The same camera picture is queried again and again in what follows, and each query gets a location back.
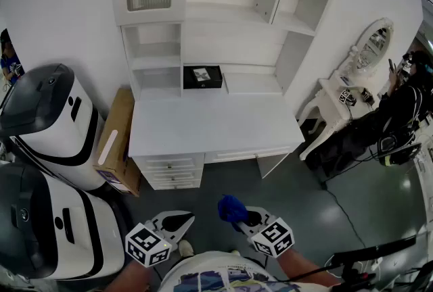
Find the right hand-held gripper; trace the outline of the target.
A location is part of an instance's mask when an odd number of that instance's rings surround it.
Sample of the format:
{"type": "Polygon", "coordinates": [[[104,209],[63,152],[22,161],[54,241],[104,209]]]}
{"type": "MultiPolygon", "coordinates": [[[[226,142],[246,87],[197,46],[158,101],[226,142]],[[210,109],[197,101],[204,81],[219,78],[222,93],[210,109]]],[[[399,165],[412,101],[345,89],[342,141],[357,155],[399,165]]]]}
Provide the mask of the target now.
{"type": "Polygon", "coordinates": [[[235,231],[251,237],[257,252],[266,256],[280,256],[293,246],[292,229],[282,218],[275,219],[265,208],[261,207],[247,206],[246,210],[248,217],[245,222],[239,221],[231,224],[235,231]]]}

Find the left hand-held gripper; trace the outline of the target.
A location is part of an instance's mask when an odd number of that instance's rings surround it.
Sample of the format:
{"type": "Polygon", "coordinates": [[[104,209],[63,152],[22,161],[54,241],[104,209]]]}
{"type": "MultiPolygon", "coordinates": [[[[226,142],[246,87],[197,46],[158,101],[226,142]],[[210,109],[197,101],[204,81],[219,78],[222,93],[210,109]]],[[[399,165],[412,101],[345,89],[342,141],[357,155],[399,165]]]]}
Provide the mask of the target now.
{"type": "Polygon", "coordinates": [[[139,223],[126,235],[125,251],[144,267],[165,262],[193,222],[191,212],[161,212],[153,220],[139,223]]]}

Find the blue cleaning cloth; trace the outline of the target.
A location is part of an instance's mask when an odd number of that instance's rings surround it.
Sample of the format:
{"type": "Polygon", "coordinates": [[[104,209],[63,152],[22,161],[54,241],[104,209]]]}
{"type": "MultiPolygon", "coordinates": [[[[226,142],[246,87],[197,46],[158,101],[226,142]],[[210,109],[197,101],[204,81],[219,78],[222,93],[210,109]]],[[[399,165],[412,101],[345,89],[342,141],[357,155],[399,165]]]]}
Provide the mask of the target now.
{"type": "Polygon", "coordinates": [[[222,221],[230,223],[235,231],[242,232],[237,224],[248,219],[248,211],[240,200],[232,195],[223,195],[218,202],[218,213],[222,221]]]}

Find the white desk with shelving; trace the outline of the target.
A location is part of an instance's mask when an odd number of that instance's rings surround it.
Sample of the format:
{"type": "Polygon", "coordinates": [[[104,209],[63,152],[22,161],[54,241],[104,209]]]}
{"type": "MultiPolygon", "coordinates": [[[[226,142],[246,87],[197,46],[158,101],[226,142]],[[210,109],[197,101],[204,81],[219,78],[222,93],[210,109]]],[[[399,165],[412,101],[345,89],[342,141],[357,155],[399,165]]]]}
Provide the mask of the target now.
{"type": "Polygon", "coordinates": [[[133,96],[182,96],[184,66],[219,66],[230,94],[284,94],[328,2],[186,0],[183,21],[119,26],[133,96]]]}

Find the person's left forearm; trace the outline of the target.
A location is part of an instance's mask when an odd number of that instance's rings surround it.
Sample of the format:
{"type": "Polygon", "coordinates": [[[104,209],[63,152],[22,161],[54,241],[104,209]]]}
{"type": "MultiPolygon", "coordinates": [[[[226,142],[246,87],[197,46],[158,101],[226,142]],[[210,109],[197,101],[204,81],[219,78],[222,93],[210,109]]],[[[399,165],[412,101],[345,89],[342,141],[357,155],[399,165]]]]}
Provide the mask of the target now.
{"type": "Polygon", "coordinates": [[[155,268],[146,268],[132,260],[104,292],[156,292],[152,283],[160,281],[161,276],[155,268]]]}

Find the person's right forearm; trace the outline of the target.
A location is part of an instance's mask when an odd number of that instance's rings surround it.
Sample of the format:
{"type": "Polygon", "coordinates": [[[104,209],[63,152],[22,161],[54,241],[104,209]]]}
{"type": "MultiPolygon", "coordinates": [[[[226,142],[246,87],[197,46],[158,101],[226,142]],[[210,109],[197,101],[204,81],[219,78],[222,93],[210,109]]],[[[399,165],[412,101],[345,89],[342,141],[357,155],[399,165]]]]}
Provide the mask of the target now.
{"type": "MultiPolygon", "coordinates": [[[[297,276],[305,275],[319,269],[316,264],[304,258],[294,249],[288,249],[283,252],[277,258],[277,261],[284,274],[290,280],[297,276]]],[[[315,274],[305,276],[304,278],[298,279],[298,281],[301,283],[322,285],[324,287],[333,287],[334,285],[340,284],[340,281],[327,271],[317,272],[315,274]]]]}

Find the person's white printed shirt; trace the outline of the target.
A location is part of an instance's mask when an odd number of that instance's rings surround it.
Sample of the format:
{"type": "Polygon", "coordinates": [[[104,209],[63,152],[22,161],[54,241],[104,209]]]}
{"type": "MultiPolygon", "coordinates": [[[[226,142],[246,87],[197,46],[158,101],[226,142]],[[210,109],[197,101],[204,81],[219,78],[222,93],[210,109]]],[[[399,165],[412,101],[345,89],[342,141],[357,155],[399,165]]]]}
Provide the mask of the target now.
{"type": "Polygon", "coordinates": [[[277,281],[256,262],[240,255],[208,251],[176,264],[158,292],[332,292],[316,283],[277,281]]]}

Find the brown cardboard box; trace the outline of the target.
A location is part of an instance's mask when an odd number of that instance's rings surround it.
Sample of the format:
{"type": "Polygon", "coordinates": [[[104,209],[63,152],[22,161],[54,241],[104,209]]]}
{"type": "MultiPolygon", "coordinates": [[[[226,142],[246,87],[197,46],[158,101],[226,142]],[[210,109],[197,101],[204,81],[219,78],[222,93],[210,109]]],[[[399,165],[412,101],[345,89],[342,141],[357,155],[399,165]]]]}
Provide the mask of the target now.
{"type": "Polygon", "coordinates": [[[118,89],[99,139],[93,168],[118,192],[138,197],[141,171],[129,157],[134,104],[131,90],[118,89]]]}

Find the black chest-mounted device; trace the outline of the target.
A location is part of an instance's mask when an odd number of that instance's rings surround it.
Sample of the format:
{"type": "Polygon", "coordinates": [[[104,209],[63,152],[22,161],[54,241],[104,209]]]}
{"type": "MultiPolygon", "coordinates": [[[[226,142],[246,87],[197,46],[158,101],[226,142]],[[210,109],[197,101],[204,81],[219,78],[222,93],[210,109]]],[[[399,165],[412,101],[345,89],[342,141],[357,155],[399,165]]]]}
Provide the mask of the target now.
{"type": "Polygon", "coordinates": [[[416,244],[416,236],[399,239],[391,243],[376,245],[364,249],[334,254],[331,267],[343,267],[340,285],[332,287],[331,292],[371,292],[375,287],[375,273],[359,272],[353,266],[356,262],[372,261],[392,255],[416,244]]]}

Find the white black delivery robot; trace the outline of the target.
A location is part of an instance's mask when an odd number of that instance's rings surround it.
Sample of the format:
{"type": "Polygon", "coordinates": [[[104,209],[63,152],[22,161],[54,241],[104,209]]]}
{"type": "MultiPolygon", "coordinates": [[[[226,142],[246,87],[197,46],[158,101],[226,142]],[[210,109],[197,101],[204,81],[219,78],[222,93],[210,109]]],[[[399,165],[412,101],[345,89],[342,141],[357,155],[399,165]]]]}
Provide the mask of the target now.
{"type": "Polygon", "coordinates": [[[124,249],[113,206],[32,166],[1,164],[0,266],[29,279],[118,272],[124,249]]]}
{"type": "Polygon", "coordinates": [[[93,159],[104,120],[72,68],[48,64],[25,73],[0,104],[0,137],[38,169],[84,191],[105,180],[93,159]]]}

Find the white ornate dressing table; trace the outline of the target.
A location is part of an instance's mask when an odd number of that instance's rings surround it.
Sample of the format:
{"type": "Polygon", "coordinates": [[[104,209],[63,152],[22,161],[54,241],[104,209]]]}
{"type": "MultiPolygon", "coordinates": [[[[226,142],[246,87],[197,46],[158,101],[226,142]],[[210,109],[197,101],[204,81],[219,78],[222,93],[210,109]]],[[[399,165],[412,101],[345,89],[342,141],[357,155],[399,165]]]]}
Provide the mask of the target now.
{"type": "Polygon", "coordinates": [[[298,125],[301,127],[305,120],[315,111],[318,110],[317,121],[313,129],[309,132],[311,135],[320,123],[325,123],[325,128],[320,135],[299,155],[301,161],[305,161],[308,154],[326,142],[335,132],[344,128],[351,120],[360,118],[378,107],[380,98],[377,94],[372,94],[373,105],[365,103],[362,92],[367,89],[363,84],[360,87],[343,87],[334,78],[319,79],[320,89],[315,97],[309,101],[302,110],[298,119],[298,125]],[[357,102],[354,106],[347,106],[340,101],[343,90],[349,89],[350,93],[355,96],[357,102]]]}

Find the black box with picture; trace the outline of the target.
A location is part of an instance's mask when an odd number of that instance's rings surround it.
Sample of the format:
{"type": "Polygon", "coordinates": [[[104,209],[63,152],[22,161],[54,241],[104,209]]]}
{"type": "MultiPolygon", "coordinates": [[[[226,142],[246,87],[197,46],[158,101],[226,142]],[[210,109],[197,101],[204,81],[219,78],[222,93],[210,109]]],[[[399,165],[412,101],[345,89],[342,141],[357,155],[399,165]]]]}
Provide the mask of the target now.
{"type": "Polygon", "coordinates": [[[219,66],[184,66],[184,89],[220,89],[223,75],[219,66]]]}

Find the oval white-framed mirror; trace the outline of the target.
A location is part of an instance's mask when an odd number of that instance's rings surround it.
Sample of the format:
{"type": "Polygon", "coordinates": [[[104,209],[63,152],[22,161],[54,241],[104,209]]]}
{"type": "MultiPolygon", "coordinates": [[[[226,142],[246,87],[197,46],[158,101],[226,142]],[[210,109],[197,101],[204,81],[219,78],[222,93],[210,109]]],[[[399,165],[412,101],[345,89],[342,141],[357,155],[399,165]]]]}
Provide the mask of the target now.
{"type": "Polygon", "coordinates": [[[360,36],[350,71],[353,74],[369,76],[384,58],[394,33],[393,21],[381,18],[371,23],[360,36]]]}

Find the black strapped backpack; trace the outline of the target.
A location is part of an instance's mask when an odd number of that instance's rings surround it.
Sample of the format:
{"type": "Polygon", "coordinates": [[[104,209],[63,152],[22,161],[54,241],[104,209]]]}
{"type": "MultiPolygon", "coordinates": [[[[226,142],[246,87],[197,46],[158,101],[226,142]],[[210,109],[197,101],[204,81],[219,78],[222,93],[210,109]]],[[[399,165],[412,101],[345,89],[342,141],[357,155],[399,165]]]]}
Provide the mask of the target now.
{"type": "Polygon", "coordinates": [[[380,139],[377,148],[378,161],[381,165],[389,167],[413,160],[421,150],[421,143],[415,143],[414,138],[398,139],[395,135],[391,135],[380,139]]]}

